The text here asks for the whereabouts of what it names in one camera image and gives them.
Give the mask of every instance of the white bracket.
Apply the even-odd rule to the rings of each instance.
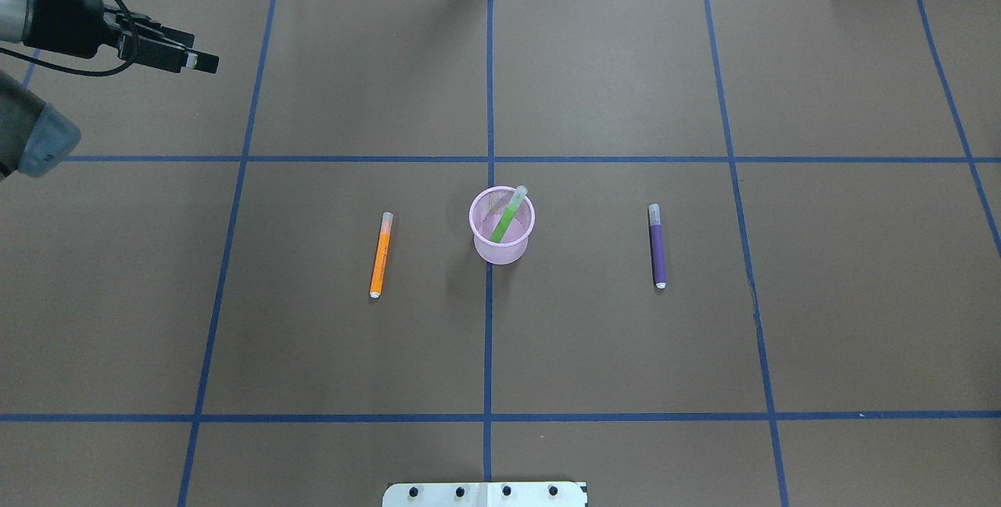
[[[581,482],[394,484],[382,507],[588,507]]]

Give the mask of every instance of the cup rim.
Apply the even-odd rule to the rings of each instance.
[[[500,190],[508,190],[510,192],[514,192],[515,191],[515,186],[490,186],[489,188],[487,188],[485,190],[482,190],[482,192],[479,192],[479,195],[477,195],[475,198],[472,199],[472,203],[469,204],[469,229],[472,229],[472,236],[473,237],[475,237],[475,238],[479,239],[480,241],[486,243],[488,246],[497,247],[497,248],[507,248],[507,247],[511,247],[511,246],[514,246],[514,245],[517,245],[517,244],[521,243],[525,239],[529,238],[529,235],[532,234],[532,230],[536,228],[536,206],[534,206],[532,204],[532,200],[529,198],[528,195],[526,195],[525,196],[525,201],[522,202],[522,203],[529,204],[529,214],[532,216],[532,220],[529,222],[529,226],[525,229],[525,232],[523,232],[522,235],[519,236],[514,241],[507,242],[507,243],[495,243],[495,242],[487,239],[485,236],[482,236],[481,234],[479,234],[478,229],[476,229],[475,223],[472,222],[472,209],[474,207],[476,207],[476,202],[478,202],[483,196],[485,196],[486,194],[489,194],[490,192],[496,192],[496,191],[500,191]]]

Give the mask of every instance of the gray tabletop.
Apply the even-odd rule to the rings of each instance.
[[[0,62],[84,132],[0,184],[0,504],[1001,497],[1001,0],[126,4],[218,74]]]

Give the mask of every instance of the plastic cup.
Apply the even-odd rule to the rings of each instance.
[[[515,219],[505,232],[500,242],[490,241],[493,229],[500,221],[508,202],[515,195],[512,186],[493,186],[482,190],[469,206],[469,227],[472,229],[472,244],[483,261],[493,265],[511,265],[525,255],[529,248],[529,235],[536,226],[536,207],[528,196],[518,208]]]

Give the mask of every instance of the silver cylinder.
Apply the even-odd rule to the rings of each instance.
[[[32,0],[0,0],[0,40],[20,43],[28,33]]]

